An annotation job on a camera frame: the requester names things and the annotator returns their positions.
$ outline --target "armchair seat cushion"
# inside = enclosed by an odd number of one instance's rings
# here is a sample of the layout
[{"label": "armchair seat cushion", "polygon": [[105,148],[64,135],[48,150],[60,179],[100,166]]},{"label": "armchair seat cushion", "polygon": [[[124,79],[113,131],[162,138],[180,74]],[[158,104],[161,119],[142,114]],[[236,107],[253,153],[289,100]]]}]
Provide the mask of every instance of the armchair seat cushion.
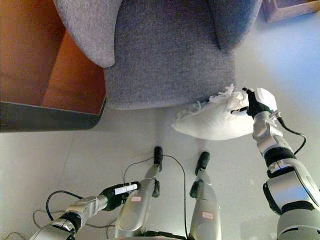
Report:
[{"label": "armchair seat cushion", "polygon": [[143,109],[202,101],[235,83],[234,57],[218,48],[206,0],[123,0],[107,105]]}]

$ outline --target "black robotic glove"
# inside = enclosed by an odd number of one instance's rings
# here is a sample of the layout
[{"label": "black robotic glove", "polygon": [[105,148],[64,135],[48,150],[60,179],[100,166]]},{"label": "black robotic glove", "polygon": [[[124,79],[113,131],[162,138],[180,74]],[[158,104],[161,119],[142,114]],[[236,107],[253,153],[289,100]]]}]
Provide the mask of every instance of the black robotic glove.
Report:
[{"label": "black robotic glove", "polygon": [[239,113],[245,113],[251,116],[253,119],[255,116],[261,112],[267,111],[269,113],[272,113],[273,111],[265,104],[258,102],[256,99],[255,91],[247,88],[242,88],[243,91],[245,91],[248,94],[248,100],[249,100],[249,106],[243,107],[239,110],[234,110],[231,111],[233,112],[238,112]]},{"label": "black robotic glove", "polygon": [[138,181],[128,182],[128,183],[122,183],[117,184],[111,187],[106,188],[103,190],[100,195],[104,195],[108,199],[108,203],[103,209],[104,211],[112,211],[115,208],[119,207],[121,204],[124,204],[129,197],[129,192],[133,191],[133,189],[130,189],[128,191],[123,192],[123,187],[129,187],[133,184],[137,185],[136,189],[140,188],[140,183]]}]

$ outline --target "armchair armrest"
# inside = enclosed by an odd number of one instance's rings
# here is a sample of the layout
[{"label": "armchair armrest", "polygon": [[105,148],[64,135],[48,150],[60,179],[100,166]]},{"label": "armchair armrest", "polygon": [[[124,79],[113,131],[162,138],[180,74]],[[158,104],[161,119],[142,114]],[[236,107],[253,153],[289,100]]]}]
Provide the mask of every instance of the armchair armrest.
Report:
[{"label": "armchair armrest", "polygon": [[71,37],[97,65],[115,64],[114,39],[122,0],[54,0]]}]

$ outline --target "white object in hand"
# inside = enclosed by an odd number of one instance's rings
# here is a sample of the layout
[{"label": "white object in hand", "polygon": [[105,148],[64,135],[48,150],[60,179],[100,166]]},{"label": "white object in hand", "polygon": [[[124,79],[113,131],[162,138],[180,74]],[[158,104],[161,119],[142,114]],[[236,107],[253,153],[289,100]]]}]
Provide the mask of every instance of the white object in hand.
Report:
[{"label": "white object in hand", "polygon": [[129,186],[123,186],[123,187],[118,187],[114,189],[114,195],[118,195],[118,194],[124,194],[133,190],[136,190],[138,188],[137,184],[132,184]]}]

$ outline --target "wooden box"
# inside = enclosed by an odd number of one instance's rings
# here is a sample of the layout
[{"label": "wooden box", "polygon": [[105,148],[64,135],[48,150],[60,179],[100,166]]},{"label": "wooden box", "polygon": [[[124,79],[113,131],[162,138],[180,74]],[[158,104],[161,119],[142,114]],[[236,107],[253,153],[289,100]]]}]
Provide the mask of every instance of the wooden box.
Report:
[{"label": "wooden box", "polygon": [[262,7],[268,23],[320,10],[320,0],[263,0]]}]

